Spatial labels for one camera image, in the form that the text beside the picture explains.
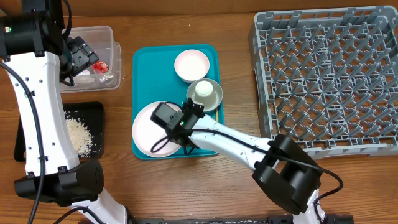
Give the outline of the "red snack wrapper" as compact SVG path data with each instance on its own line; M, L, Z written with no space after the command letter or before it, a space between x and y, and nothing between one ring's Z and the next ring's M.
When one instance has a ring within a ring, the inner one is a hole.
M96 74L104 74L109 72L109 66L100 60L94 63L91 68Z

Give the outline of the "white round plate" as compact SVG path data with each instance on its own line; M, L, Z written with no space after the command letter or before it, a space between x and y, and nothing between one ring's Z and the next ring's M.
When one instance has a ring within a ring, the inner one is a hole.
M156 145L158 149L163 144L165 146L158 152L151 152L152 146L162 138L166 137L166 132L157 124L155 124L150 117L156 107L163 103L163 101L156 101L145 106L138 112L132 125L132 140L139 152L150 158L162 158L171 156L180 149L178 144L168 142L166 139Z

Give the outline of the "white napkin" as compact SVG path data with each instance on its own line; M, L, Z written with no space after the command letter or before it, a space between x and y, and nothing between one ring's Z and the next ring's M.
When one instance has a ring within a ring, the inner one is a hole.
M85 85L93 83L95 79L91 77L90 71L84 70L74 78L74 81L76 85Z

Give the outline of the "white rice pile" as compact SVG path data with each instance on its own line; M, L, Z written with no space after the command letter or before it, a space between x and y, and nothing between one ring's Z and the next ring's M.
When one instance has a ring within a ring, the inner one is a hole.
M73 118L67 119L66 125L76 153L79 156L89 156L93 140L88 128Z

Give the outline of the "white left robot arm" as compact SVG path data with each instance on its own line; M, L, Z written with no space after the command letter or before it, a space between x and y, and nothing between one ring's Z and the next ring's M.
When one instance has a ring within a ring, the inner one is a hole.
M71 38L67 1L23 1L22 14L1 18L1 66L14 86L25 139L25 177L16 194L35 203L56 203L93 223L134 223L129 209L104 187L97 159L81 162L68 133L60 85L98 56L80 37Z

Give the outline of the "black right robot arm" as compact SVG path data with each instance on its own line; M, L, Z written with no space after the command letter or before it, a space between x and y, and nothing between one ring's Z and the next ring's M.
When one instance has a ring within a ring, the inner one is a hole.
M294 223L325 221L319 204L324 171L291 138L279 134L268 139L241 133L216 122L192 100L177 110L162 103L155 115L172 142L215 151L246 166L266 196L292 214Z

